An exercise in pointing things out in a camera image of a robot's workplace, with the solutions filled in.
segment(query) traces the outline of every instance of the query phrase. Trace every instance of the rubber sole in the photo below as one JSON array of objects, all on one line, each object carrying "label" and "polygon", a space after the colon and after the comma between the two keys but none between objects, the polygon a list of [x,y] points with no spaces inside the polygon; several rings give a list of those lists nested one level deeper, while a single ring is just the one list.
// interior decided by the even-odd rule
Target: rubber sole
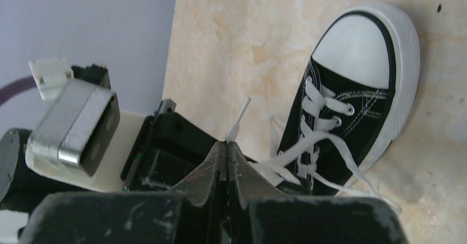
[{"label": "rubber sole", "polygon": [[[356,10],[368,12],[385,24],[393,40],[396,57],[394,99],[375,143],[359,165],[359,169],[366,172],[398,138],[410,114],[419,81],[420,44],[414,24],[401,9],[385,3],[367,3],[352,7],[343,14]],[[345,187],[356,179],[355,176],[350,177]]]}]

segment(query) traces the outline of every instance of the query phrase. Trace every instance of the metal eyelet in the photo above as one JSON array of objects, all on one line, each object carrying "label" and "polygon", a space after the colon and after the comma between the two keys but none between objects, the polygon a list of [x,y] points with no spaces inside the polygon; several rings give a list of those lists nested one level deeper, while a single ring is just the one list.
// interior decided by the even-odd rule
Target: metal eyelet
[{"label": "metal eyelet", "polygon": [[310,76],[307,76],[307,78],[305,79],[305,85],[307,85],[308,83],[313,83],[313,80]]},{"label": "metal eyelet", "polygon": [[340,117],[333,116],[333,119],[336,120],[336,123],[337,123],[336,127],[342,126],[342,119],[340,119]]},{"label": "metal eyelet", "polygon": [[353,105],[351,104],[347,104],[349,106],[349,109],[347,110],[347,112],[345,113],[346,115],[348,116],[353,116],[355,114],[355,108]]}]

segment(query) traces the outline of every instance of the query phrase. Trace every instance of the shoe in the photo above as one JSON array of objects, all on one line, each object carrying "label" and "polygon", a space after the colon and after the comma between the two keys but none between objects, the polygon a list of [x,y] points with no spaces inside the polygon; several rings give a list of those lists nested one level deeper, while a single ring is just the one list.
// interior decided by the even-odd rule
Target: shoe
[{"label": "shoe", "polygon": [[[289,192],[294,184],[313,195],[344,191],[394,204],[363,173],[402,131],[419,70],[417,32],[402,10],[383,3],[347,10],[311,55],[278,154],[253,166]],[[370,191],[347,188],[355,177]]]}]

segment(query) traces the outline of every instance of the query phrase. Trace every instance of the cable connector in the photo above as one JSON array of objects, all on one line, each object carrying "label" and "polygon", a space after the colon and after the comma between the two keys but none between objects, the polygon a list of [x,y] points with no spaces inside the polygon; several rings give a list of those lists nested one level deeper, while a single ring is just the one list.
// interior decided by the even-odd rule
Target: cable connector
[{"label": "cable connector", "polygon": [[30,61],[29,67],[43,100],[56,99],[68,81],[74,78],[66,58]]}]

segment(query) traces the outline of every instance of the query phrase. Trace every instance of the gray background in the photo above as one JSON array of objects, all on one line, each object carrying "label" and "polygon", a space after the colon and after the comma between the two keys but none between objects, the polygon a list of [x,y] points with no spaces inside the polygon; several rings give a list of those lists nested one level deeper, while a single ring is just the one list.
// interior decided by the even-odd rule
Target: gray background
[{"label": "gray background", "polygon": [[[164,86],[175,0],[0,0],[0,87],[30,75],[28,61],[107,63],[121,109],[151,114]],[[33,129],[50,102],[30,90],[0,107],[0,135]],[[0,212],[0,242],[25,223]]]}]

